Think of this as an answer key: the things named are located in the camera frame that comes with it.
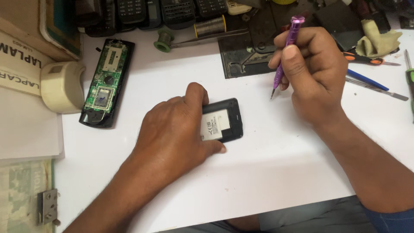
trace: green spool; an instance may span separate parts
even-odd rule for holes
[[[158,41],[154,42],[155,48],[161,52],[169,53],[171,51],[170,45],[171,41],[174,40],[174,35],[165,29],[158,30],[158,35]]]

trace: screwdriver tip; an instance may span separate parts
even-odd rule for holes
[[[270,96],[270,99],[272,99],[272,98],[273,98],[274,90],[276,90],[276,89],[275,89],[275,88],[273,88],[272,95]]]
[[[389,65],[389,66],[400,66],[401,64],[393,63],[393,62],[384,62],[383,65]]]

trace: purple screwdriver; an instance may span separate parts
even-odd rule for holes
[[[289,34],[287,35],[287,38],[286,38],[285,47],[290,44],[294,44],[296,42],[296,39],[298,38],[299,29],[301,28],[302,23],[305,22],[305,17],[296,15],[292,17],[290,22],[292,23],[292,25],[290,26]],[[283,77],[283,74],[284,72],[282,68],[282,62],[280,62],[276,70],[276,75],[274,76],[273,91],[272,91],[272,96],[270,97],[270,99],[272,99],[273,97],[274,90],[276,90],[277,86],[279,86],[279,83]]]

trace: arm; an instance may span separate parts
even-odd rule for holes
[[[65,233],[125,232],[132,217],[163,188],[226,148],[201,141],[207,91],[190,83],[184,97],[157,104],[142,121],[137,144],[101,194]]]
[[[283,48],[287,33],[275,38]],[[414,173],[359,130],[341,107],[348,62],[323,28],[303,28],[297,46],[278,49],[269,63],[282,61],[281,89],[292,85],[295,110],[332,151],[361,203],[381,213],[414,208]]]

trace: white sticker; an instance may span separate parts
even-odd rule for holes
[[[206,113],[201,118],[201,140],[216,140],[223,138],[222,130],[230,128],[227,109]]]

